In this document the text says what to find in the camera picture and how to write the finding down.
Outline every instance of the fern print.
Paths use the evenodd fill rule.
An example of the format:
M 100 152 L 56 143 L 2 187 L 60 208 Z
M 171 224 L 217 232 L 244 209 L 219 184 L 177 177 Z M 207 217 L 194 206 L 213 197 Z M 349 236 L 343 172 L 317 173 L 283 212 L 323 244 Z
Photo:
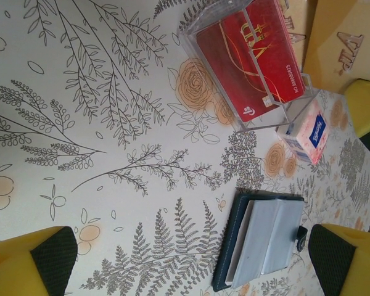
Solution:
M 119 292 L 120 295 L 155 296 L 164 292 L 163 288 L 167 289 L 166 295 L 188 294 L 202 278 L 212 273 L 224 233 L 218 234 L 214 216 L 208 205 L 203 204 L 205 222 L 201 236 L 180 198 L 175 206 L 174 232 L 159 210 L 153 244 L 146 241 L 144 226 L 139 223 L 131 255 L 117 246 L 115 262 L 103 259 L 101 270 L 95 270 L 81 288 L 106 288 L 107 295 Z
M 339 165 L 341 166 L 341 177 L 347 179 L 347 191 L 352 191 L 356 183 L 356 175 L 363 167 L 366 153 L 359 139 L 353 142 L 345 140 L 344 147 L 340 153 Z
M 197 17 L 208 5 L 217 2 L 217 0 L 189 0 L 189 2 L 195 2 L 192 6 L 188 7 L 183 13 L 183 19 L 179 21 L 179 29 L 182 30 L 186 28 L 195 17 Z M 159 0 L 158 4 L 155 6 L 154 19 L 160 15 L 163 11 L 180 5 L 186 4 L 186 0 Z
M 145 171 L 151 176 L 154 175 L 160 179 L 164 179 L 166 181 L 167 191 L 171 191 L 176 187 L 176 184 L 179 181 L 176 173 L 178 174 L 178 177 L 184 180 L 186 187 L 190 189 L 197 186 L 197 179 L 203 179 L 204 184 L 210 187 L 211 190 L 217 189 L 222 183 L 221 174 L 217 171 L 214 171 L 211 176 L 208 175 L 208 172 L 211 170 L 211 165 L 196 163 L 193 168 L 190 166 L 181 166 L 185 156 L 188 154 L 187 149 L 174 150 L 173 155 L 166 160 L 160 156 L 162 147 L 159 144 L 142 145 L 141 151 L 142 152 L 139 156 L 136 149 L 133 150 L 132 153 L 127 154 L 129 163 L 127 166 L 89 178 L 74 188 L 73 191 L 94 179 L 108 176 L 115 184 L 117 182 L 126 182 L 128 184 L 132 184 L 135 191 L 141 191 L 142 196 L 148 195 L 148 182 L 143 181 L 143 176 L 134 175 L 134 172 L 138 170 Z
M 255 157 L 255 132 L 233 133 L 229 143 L 231 146 L 225 148 L 222 155 L 223 181 L 227 183 L 238 176 L 238 189 L 260 189 L 264 176 L 261 174 L 261 160 Z
M 15 121 L 0 115 L 0 147 L 21 146 L 21 150 L 34 156 L 26 158 L 25 162 L 34 165 L 58 166 L 62 171 L 92 167 L 91 156 L 101 151 L 79 145 L 67 137 L 65 132 L 75 125 L 75 121 L 71 120 L 66 108 L 56 100 L 46 104 L 41 96 L 20 81 L 11 80 L 11 83 L 15 89 L 0 85 L 0 101 L 15 107 L 20 118 Z M 49 108 L 54 120 L 46 115 Z M 30 146 L 33 135 L 45 136 L 57 143 L 50 147 Z
M 355 210 L 358 212 L 364 205 L 367 204 L 370 196 L 370 177 L 363 174 L 358 180 L 351 193 L 352 203 Z
M 158 4 L 155 6 L 154 19 L 166 9 L 180 4 L 186 4 L 186 0 L 159 0 Z

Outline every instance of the acrylic holder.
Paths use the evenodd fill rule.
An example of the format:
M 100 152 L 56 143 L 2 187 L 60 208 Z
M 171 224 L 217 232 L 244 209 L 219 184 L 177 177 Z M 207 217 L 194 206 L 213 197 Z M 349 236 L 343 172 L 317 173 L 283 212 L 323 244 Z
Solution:
M 244 122 L 241 120 L 238 111 L 234 108 L 232 101 L 230 100 L 229 96 L 226 94 L 225 89 L 222 87 L 219 79 L 217 78 L 215 72 L 211 68 L 211 65 L 206 60 L 202 50 L 200 49 L 196 37 L 198 32 L 202 31 L 203 29 L 207 28 L 214 23 L 219 22 L 221 19 L 235 14 L 237 12 L 242 12 L 246 19 L 247 25 L 253 35 L 255 40 L 255 44 L 259 41 L 258 36 L 255 32 L 254 26 L 252 25 L 252 20 L 250 19 L 246 7 L 253 2 L 251 1 L 244 1 L 244 0 L 224 0 L 224 1 L 216 1 L 201 11 L 199 11 L 192 19 L 190 19 L 185 26 L 182 26 L 179 30 L 179 38 L 181 44 L 183 45 L 184 50 L 186 51 L 187 55 L 190 59 L 200 59 L 203 62 L 204 67 L 207 69 L 211 79 L 213 80 L 217 90 L 218 95 L 222 96 L 226 103 L 228 104 L 231 112 L 233 113 L 233 121 L 232 126 L 237 132 L 244 132 L 250 130 L 258 130 L 262 128 L 271 128 L 277 127 L 282 125 L 288 125 L 288 129 L 291 129 L 293 126 L 294 121 L 299 117 L 299 115 L 308 107 L 311 101 L 318 95 L 319 90 L 312 87 L 310 76 L 307 74 L 302 73 L 301 76 L 303 78 L 305 84 L 305 92 L 301 97 L 298 97 L 288 103 L 283 103 L 273 96 L 271 93 L 268 83 L 265 80 L 264 73 L 261 70 L 261 67 L 257 61 L 257 57 L 253 53 L 252 48 L 249 49 L 249 55 L 255 65 L 256 71 L 259 75 L 263 88 L 265 90 L 266 96 L 269 98 L 269 102 L 277 107 L 273 110 L 270 110 L 263 115 L 253 118 L 251 121 Z M 194 63 L 194 67 L 200 73 L 202 79 L 204 76 L 202 72 L 204 69 L 200 69 L 200 63 Z

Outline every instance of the red menu card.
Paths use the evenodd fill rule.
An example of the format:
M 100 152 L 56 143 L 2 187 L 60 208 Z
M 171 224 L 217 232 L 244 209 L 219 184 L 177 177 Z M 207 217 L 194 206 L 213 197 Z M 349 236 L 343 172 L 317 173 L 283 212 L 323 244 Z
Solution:
M 289 102 L 305 92 L 277 0 L 254 0 L 246 11 L 256 42 L 242 11 L 197 34 L 197 44 L 243 122 L 277 107 L 267 97 L 251 48 L 276 101 Z

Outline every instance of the leaf pattern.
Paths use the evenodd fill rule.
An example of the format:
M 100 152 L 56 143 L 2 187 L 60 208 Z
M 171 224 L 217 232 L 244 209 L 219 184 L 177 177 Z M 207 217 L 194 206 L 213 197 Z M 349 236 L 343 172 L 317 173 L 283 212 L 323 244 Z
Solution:
M 235 187 L 301 194 L 308 228 L 368 227 L 370 153 L 350 118 L 317 165 L 297 160 L 290 171 L 284 162 L 272 177 L 274 130 L 231 134 L 219 94 L 194 93 L 177 26 L 207 3 L 0 2 L 0 182 L 11 188 L 0 215 L 13 226 L 0 219 L 0 240 L 23 234 L 30 219 L 72 225 L 75 270 L 86 274 L 73 273 L 66 295 L 82 284 L 102 295 L 213 295 Z M 285 18 L 297 24 L 295 11 Z M 338 94 L 318 100 L 326 114 L 336 101 L 348 114 Z M 322 291 L 310 258 L 293 252 L 287 269 L 215 295 L 255 294 Z
M 229 143 L 231 146 L 224 149 L 221 162 L 224 182 L 227 183 L 238 176 L 238 189 L 259 189 L 264 176 L 261 174 L 260 158 L 255 157 L 255 132 L 233 133 L 229 137 Z
M 180 289 L 181 295 L 188 294 L 194 285 L 212 273 L 223 236 L 223 232 L 218 234 L 216 230 L 215 218 L 207 203 L 203 204 L 205 226 L 201 236 L 180 198 L 175 206 L 175 234 L 159 210 L 155 219 L 154 243 L 147 242 L 144 225 L 139 223 L 131 255 L 118 245 L 115 263 L 103 259 L 101 270 L 95 270 L 81 288 L 105 287 L 107 295 L 116 291 L 125 295 L 135 287 L 136 295 L 141 295 L 146 289 L 148 295 L 158 295 L 164 285 L 170 283 L 167 295 L 175 295 Z

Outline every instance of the table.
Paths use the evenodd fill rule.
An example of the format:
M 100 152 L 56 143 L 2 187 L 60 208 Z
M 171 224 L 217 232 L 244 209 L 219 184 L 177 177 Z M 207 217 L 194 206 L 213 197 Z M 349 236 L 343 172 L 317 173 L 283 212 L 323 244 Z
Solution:
M 308 229 L 369 227 L 370 153 L 345 98 L 318 96 L 332 132 L 316 166 L 273 129 L 235 134 L 179 44 L 173 24 L 202 4 L 183 2 L 0 1 L 0 241 L 71 226 L 67 294 L 213 295 L 236 186 L 301 194 Z M 216 294 L 322 291 L 306 249 Z

